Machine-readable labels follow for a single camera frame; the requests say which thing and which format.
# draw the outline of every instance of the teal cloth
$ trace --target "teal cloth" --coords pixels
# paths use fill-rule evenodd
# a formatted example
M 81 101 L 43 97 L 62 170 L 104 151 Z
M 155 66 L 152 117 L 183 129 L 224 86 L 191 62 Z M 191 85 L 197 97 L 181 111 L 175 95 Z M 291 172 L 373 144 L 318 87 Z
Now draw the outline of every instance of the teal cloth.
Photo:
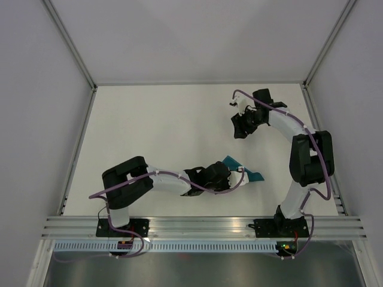
M 225 166 L 229 168 L 230 171 L 238 170 L 238 167 L 243 166 L 243 164 L 238 163 L 234 158 L 232 157 L 225 157 L 225 159 L 222 161 Z M 264 181 L 265 179 L 259 172 L 251 172 L 245 167 L 245 171 L 247 172 L 247 175 L 249 177 L 249 181 Z

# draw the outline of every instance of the gray wall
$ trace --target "gray wall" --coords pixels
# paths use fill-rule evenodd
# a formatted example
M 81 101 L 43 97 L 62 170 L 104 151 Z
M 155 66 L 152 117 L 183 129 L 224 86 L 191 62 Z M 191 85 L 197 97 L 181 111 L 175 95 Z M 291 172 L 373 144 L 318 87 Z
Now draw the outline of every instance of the gray wall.
M 53 0 L 103 83 L 301 81 L 346 0 Z
M 383 2 L 358 1 L 319 69 L 311 92 L 333 134 L 349 211 L 363 219 L 383 269 Z
M 0 278 L 24 286 L 90 88 L 39 0 L 0 8 Z

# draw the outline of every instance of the white table surface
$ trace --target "white table surface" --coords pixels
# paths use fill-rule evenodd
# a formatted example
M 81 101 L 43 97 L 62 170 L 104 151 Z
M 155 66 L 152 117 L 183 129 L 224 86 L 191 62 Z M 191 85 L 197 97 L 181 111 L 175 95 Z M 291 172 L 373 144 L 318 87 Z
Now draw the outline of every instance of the white table surface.
M 230 155 L 260 172 L 265 181 L 224 195 L 181 197 L 150 191 L 130 206 L 130 215 L 273 215 L 291 184 L 291 145 L 267 125 L 246 139 L 234 139 L 230 118 L 237 109 L 229 102 L 236 88 L 249 94 L 269 88 L 274 101 L 283 101 L 291 113 L 310 125 L 298 84 L 99 87 L 64 214 L 96 215 L 104 204 L 88 196 L 103 190 L 102 172 L 136 155 L 144 156 L 153 166 L 174 171 L 207 167 Z M 324 184 L 320 190 L 326 192 Z M 324 201 L 316 194 L 305 210 L 314 215 L 338 215 L 333 200 Z

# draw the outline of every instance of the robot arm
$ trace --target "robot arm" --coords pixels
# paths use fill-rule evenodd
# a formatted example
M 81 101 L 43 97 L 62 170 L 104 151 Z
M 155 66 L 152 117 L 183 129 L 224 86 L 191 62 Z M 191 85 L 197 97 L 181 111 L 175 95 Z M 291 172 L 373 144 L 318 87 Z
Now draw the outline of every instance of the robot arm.
M 235 128 L 234 138 L 244 139 L 255 132 L 260 124 L 267 124 L 279 130 L 291 143 L 289 168 L 293 181 L 285 200 L 278 206 L 275 214 L 278 229 L 282 230 L 289 222 L 302 217 L 300 207 L 309 189 L 324 182 L 323 170 L 305 129 L 297 121 L 286 116 L 290 112 L 287 106 L 282 102 L 274 103 L 268 89 L 255 91 L 253 97 L 285 112 L 283 114 L 270 110 L 255 101 L 255 108 L 252 108 L 239 97 L 235 97 L 231 103 L 239 109 L 239 112 L 232 117 Z M 307 128 L 323 155 L 328 175 L 332 175 L 334 161 L 330 133 L 318 132 L 312 127 Z
M 249 182 L 246 173 L 244 173 L 244 178 L 242 179 L 242 172 L 230 171 L 220 161 L 207 168 L 195 167 L 194 169 L 186 169 L 180 172 L 171 172 L 178 174 L 179 178 L 164 174 L 163 172 L 168 171 L 157 169 L 147 164 L 145 159 L 139 156 L 108 169 L 102 174 L 104 187 L 110 188 L 126 182 L 129 178 L 153 173 L 153 175 L 107 193 L 110 217 L 114 227 L 119 228 L 129 225 L 129 206 L 148 191 L 166 191 L 179 196 L 198 196 L 203 193 L 202 189 L 191 185 L 187 181 L 179 180 L 180 177 L 200 187 L 209 188 L 217 192 Z

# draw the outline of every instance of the metal frame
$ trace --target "metal frame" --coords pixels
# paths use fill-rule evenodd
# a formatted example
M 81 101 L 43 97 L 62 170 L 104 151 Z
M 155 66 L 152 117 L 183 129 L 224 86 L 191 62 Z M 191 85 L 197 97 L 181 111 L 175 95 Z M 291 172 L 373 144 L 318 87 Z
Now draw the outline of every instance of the metal frame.
M 78 68 L 83 73 L 86 81 L 88 82 L 90 88 L 95 89 L 97 88 L 97 85 L 95 84 L 92 76 L 90 75 L 88 69 L 86 68 L 86 65 L 84 61 L 82 60 L 79 52 L 77 51 L 76 46 L 73 43 L 72 38 L 69 36 L 68 31 L 66 30 L 63 21 L 61 20 L 60 16 L 57 13 L 56 8 L 54 7 L 51 0 L 41 0 L 43 6 L 45 7 L 46 11 L 48 12 L 49 16 L 51 17 L 53 24 L 57 28 L 57 30 L 60 33 L 60 36 L 64 40 L 64 43 L 68 47 L 69 51 L 72 54 L 72 57 L 74 58 Z
M 63 199 L 60 204 L 58 213 L 63 214 L 65 202 L 69 193 L 69 188 L 72 182 L 74 170 L 76 167 L 77 159 L 80 154 L 81 145 L 83 143 L 84 135 L 86 132 L 87 123 L 92 110 L 93 102 L 95 99 L 97 85 L 93 81 L 89 71 L 87 70 L 79 52 L 77 51 L 71 37 L 68 34 L 61 18 L 59 17 L 51 0 L 41 0 L 48 14 L 50 15 L 54 25 L 57 27 L 65 44 L 69 48 L 75 62 L 83 73 L 89 86 L 92 89 L 89 105 L 86 115 L 82 122 L 81 132 L 77 139 L 72 162 L 66 176 L 65 186 L 63 188 Z M 332 46 L 336 39 L 341 27 L 349 16 L 357 0 L 348 0 L 346 6 L 341 12 L 337 22 L 335 23 L 329 37 L 323 45 L 318 57 L 316 58 L 308 76 L 303 82 L 289 81 L 288 83 L 300 83 L 303 98 L 306 102 L 306 107 L 313 127 L 320 129 L 321 124 L 315 110 L 315 105 L 309 91 L 309 84 L 315 76 L 318 68 L 320 67 L 323 59 L 325 58 L 329 48 Z M 227 84 L 233 82 L 189 82 L 189 83 L 127 83 L 128 85 L 157 85 L 157 84 Z M 250 83 L 248 81 L 235 82 L 235 83 Z M 103 86 L 121 86 L 121 84 L 104 84 Z M 333 196 L 340 216 L 317 216 L 315 217 L 315 230 L 312 240 L 315 241 L 338 241 L 348 240 L 352 241 L 358 263 L 361 267 L 363 277 L 366 285 L 382 286 L 381 279 L 379 278 L 378 269 L 373 260 L 372 253 L 369 249 L 366 233 L 364 232 L 361 220 L 357 216 L 348 216 L 344 207 L 344 199 L 341 195 L 336 173 L 332 176 L 331 185 L 333 188 Z M 257 218 L 269 218 L 268 216 L 261 216 Z M 150 233 L 149 238 L 154 242 L 169 243 L 169 242 L 216 242 L 218 244 L 243 245 L 243 244 L 257 244 L 261 243 L 260 239 L 255 237 L 254 230 L 247 227 L 252 223 L 253 217 L 177 217 L 177 218 L 164 218 L 164 217 L 151 217 L 150 220 Z M 308 219 L 308 225 L 311 226 L 311 220 Z M 27 286 L 42 286 L 47 273 L 48 265 L 50 262 L 51 253 L 54 247 L 61 247 L 63 250 L 63 243 L 65 242 L 104 242 L 105 239 L 98 239 L 95 237 L 98 219 L 96 216 L 50 216 L 47 218 L 35 257 L 32 271 L 29 276 Z M 83 248 L 83 245 L 78 244 L 76 248 Z
M 145 217 L 150 220 L 148 238 L 157 240 L 228 240 L 264 241 L 256 238 L 248 227 L 254 219 L 272 216 L 240 217 Z M 311 219 L 307 217 L 308 227 Z M 50 216 L 45 222 L 41 239 L 105 240 L 96 237 L 97 216 Z M 366 240 L 360 218 L 357 216 L 316 216 L 313 241 Z
M 340 16 L 338 17 L 333 29 L 330 32 L 330 35 L 327 37 L 321 51 L 319 52 L 319 55 L 315 59 L 314 64 L 312 65 L 309 74 L 307 75 L 306 79 L 304 80 L 303 84 L 305 86 L 309 85 L 314 78 L 315 74 L 317 73 L 318 68 L 322 64 L 323 59 L 325 58 L 327 52 L 329 51 L 330 47 L 334 43 L 335 38 L 337 37 L 339 31 L 341 30 L 342 26 L 346 22 L 346 19 L 348 18 L 349 14 L 351 13 L 352 9 L 354 8 L 355 4 L 358 0 L 348 0 L 346 5 L 344 6 Z
M 89 118 L 90 118 L 90 113 L 91 113 L 92 108 L 93 108 L 93 103 L 95 102 L 96 93 L 97 93 L 97 88 L 94 88 L 94 89 L 92 89 L 91 95 L 89 96 L 88 107 L 87 107 L 85 116 L 83 118 L 82 124 L 81 124 L 80 132 L 77 136 L 75 149 L 74 149 L 74 152 L 73 152 L 73 155 L 71 158 L 71 165 L 69 166 L 68 171 L 67 171 L 66 176 L 65 176 L 65 184 L 64 184 L 62 196 L 61 196 L 62 200 L 61 200 L 59 208 L 57 210 L 58 215 L 63 215 L 63 213 L 64 213 L 66 200 L 68 199 L 68 193 L 69 193 L 69 190 L 71 188 L 71 184 L 72 184 L 72 180 L 73 180 L 73 176 L 74 176 L 74 171 L 75 171 L 76 165 L 77 165 L 77 160 L 78 160 L 78 157 L 80 156 L 81 146 L 83 145 L 86 128 L 88 126 L 88 122 L 89 122 Z

